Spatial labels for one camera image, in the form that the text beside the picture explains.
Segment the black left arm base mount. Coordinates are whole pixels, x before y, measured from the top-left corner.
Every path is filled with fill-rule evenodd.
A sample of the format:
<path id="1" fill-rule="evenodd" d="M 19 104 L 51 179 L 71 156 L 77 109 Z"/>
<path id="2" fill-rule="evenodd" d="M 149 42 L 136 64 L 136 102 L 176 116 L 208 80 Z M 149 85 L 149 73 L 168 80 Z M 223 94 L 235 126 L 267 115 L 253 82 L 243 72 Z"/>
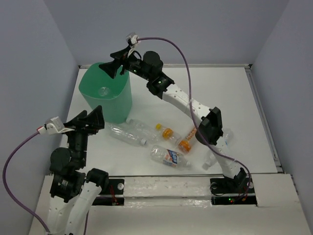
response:
<path id="1" fill-rule="evenodd" d="M 125 180 L 110 178 L 108 187 L 102 190 L 93 202 L 93 206 L 123 206 Z"/>

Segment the small clear plastic bottle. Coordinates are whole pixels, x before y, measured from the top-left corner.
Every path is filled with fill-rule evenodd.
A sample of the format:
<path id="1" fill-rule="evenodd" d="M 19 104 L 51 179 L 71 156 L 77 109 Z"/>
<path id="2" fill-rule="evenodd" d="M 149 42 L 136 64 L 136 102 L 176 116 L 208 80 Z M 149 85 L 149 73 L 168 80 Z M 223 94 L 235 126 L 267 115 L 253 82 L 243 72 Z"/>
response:
<path id="1" fill-rule="evenodd" d="M 108 87 L 101 87 L 98 90 L 98 94 L 101 97 L 106 97 L 106 98 L 110 98 L 112 96 L 112 90 Z"/>

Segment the crushed clear bottle white cap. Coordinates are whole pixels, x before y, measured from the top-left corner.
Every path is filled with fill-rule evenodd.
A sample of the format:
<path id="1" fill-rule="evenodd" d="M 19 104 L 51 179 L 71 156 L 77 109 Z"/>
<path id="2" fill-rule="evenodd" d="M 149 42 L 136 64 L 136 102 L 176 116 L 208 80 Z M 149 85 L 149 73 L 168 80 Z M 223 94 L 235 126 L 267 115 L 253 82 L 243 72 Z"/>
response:
<path id="1" fill-rule="evenodd" d="M 110 136 L 132 146 L 146 146 L 147 140 L 126 124 L 109 124 Z"/>

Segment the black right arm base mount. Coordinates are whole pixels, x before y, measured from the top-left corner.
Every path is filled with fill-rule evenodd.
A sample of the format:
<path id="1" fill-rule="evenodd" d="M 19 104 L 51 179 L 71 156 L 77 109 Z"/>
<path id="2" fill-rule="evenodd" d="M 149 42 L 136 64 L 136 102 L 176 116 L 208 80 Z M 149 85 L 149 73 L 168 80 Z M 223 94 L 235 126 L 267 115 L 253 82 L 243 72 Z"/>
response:
<path id="1" fill-rule="evenodd" d="M 211 203 L 219 205 L 257 205 L 253 181 L 245 178 L 238 187 L 227 185 L 226 178 L 210 179 Z"/>

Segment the long clear bottle white cap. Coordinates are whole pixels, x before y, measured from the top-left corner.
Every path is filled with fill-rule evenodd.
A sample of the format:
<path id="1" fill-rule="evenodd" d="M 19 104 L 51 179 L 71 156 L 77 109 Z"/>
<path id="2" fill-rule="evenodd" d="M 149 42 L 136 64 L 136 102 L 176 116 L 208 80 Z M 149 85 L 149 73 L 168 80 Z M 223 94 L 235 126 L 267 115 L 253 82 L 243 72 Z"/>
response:
<path id="1" fill-rule="evenodd" d="M 133 131 L 141 135 L 149 143 L 157 143 L 159 141 L 158 132 L 146 123 L 133 118 L 127 118 L 126 123 Z"/>

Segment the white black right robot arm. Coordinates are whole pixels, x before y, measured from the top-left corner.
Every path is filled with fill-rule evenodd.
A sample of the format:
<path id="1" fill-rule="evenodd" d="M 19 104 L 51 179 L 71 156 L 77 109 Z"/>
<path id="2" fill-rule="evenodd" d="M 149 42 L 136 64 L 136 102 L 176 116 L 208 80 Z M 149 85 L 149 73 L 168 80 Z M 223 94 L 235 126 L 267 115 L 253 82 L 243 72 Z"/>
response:
<path id="1" fill-rule="evenodd" d="M 219 163 L 224 176 L 223 186 L 231 192 L 249 189 L 251 174 L 240 161 L 231 157 L 226 145 L 222 124 L 222 113 L 218 107 L 209 108 L 197 102 L 191 94 L 185 93 L 163 72 L 163 62 L 154 51 L 147 51 L 142 58 L 136 57 L 131 47 L 112 53 L 111 62 L 102 63 L 99 68 L 110 78 L 129 71 L 147 80 L 149 92 L 168 102 L 189 116 L 197 130 L 196 139 L 207 146 Z"/>

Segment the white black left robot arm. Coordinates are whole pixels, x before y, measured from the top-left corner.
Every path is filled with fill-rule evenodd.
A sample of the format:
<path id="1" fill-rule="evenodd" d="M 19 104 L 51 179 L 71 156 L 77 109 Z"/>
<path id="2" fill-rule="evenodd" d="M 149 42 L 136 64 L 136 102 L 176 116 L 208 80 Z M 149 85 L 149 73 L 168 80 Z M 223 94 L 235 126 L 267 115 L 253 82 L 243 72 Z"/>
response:
<path id="1" fill-rule="evenodd" d="M 90 113 L 80 112 L 72 120 L 62 123 L 54 117 L 45 123 L 50 135 L 65 134 L 67 147 L 56 148 L 50 156 L 49 170 L 53 174 L 47 218 L 49 235 L 75 235 L 98 194 L 108 189 L 107 172 L 86 166 L 88 137 L 104 129 L 102 106 Z"/>

